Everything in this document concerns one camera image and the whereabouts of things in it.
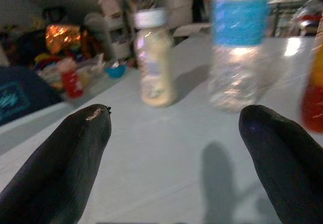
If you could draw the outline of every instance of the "blue bottle label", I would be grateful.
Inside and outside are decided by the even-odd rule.
[[[261,44],[267,26],[268,0],[215,0],[213,42],[227,46]]]

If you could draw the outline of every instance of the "white bottle cap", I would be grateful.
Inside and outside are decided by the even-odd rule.
[[[142,10],[135,15],[137,29],[163,26],[166,22],[167,16],[164,8]]]

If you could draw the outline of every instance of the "red bottle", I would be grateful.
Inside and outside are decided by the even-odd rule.
[[[70,98],[74,99],[83,95],[82,84],[76,70],[62,73],[62,82],[64,84],[66,93]]]
[[[315,60],[302,102],[302,120],[309,129],[323,133],[323,20],[315,39]]]
[[[67,95],[74,99],[83,95],[83,87],[76,72],[76,63],[67,58],[58,62],[58,70],[61,73]]]

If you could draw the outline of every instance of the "small plastic bottle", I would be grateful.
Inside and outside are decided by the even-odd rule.
[[[213,106],[237,112],[256,101],[255,65],[265,36],[268,0],[213,0]]]
[[[135,15],[135,49],[141,70],[142,100],[156,107],[168,106],[176,99],[170,53],[173,38],[165,27],[164,8],[141,10]]]
[[[77,65],[72,58],[66,58],[58,62],[58,70],[61,73],[62,82],[67,95],[71,99],[83,95],[83,87],[77,75],[76,67]]]

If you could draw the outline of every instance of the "table surface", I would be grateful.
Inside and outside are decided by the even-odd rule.
[[[267,39],[269,61],[257,69],[259,103],[297,122],[312,44]],[[138,71],[82,105],[111,106],[113,131],[79,223],[280,223],[240,137],[239,114],[208,103],[210,54],[208,36],[175,47],[179,98],[168,108],[142,103]],[[0,190],[62,120],[0,156]]]
[[[85,88],[82,97],[72,100],[64,93],[62,95],[65,100],[64,102],[44,108],[1,126],[0,156],[119,83],[132,71],[133,69],[127,69],[126,74],[120,79],[112,79],[104,73]]]

